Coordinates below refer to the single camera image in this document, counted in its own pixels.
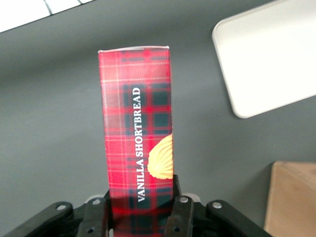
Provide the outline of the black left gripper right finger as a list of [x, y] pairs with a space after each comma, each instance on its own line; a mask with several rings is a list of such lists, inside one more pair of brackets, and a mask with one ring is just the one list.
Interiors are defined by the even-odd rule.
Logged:
[[181, 192], [179, 178], [173, 176], [173, 207], [165, 237], [269, 237], [270, 234], [223, 200], [203, 206]]

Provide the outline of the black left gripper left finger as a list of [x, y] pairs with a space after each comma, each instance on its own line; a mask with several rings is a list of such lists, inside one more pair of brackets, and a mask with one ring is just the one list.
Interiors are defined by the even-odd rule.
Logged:
[[110, 193], [91, 196], [74, 208], [53, 203], [15, 227], [5, 237], [109, 237], [113, 225]]

